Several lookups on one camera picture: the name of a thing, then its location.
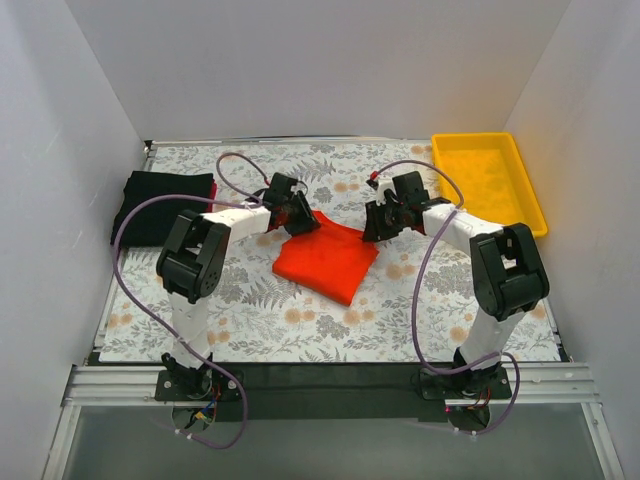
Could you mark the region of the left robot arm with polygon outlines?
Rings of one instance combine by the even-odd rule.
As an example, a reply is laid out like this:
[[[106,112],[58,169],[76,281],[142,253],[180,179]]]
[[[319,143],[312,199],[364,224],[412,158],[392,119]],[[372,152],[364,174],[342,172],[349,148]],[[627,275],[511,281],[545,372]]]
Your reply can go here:
[[[172,309],[177,332],[162,364],[172,385],[191,399],[205,397],[211,388],[212,358],[208,341],[208,301],[218,286],[227,249],[245,238],[284,228],[291,236],[319,228],[306,199],[303,181],[276,173],[267,188],[239,208],[219,212],[181,213],[169,233],[156,264]]]

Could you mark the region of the orange t-shirt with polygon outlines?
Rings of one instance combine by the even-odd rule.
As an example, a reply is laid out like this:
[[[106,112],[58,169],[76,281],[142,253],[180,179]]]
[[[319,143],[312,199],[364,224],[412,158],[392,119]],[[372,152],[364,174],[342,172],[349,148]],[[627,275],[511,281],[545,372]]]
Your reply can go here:
[[[379,255],[359,230],[315,211],[320,227],[283,243],[272,272],[340,304],[350,306]]]

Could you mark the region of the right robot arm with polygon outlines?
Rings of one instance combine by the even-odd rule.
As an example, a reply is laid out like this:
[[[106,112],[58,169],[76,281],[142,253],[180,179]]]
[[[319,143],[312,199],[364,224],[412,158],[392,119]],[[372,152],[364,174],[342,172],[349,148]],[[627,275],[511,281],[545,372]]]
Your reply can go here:
[[[547,297],[550,285],[530,228],[482,220],[442,197],[432,197],[419,172],[382,180],[372,173],[375,191],[366,203],[363,239],[374,243],[406,229],[430,237],[429,252],[439,241],[466,254],[478,310],[450,368],[423,365],[446,388],[462,395],[483,393],[497,378],[504,347],[525,314]]]

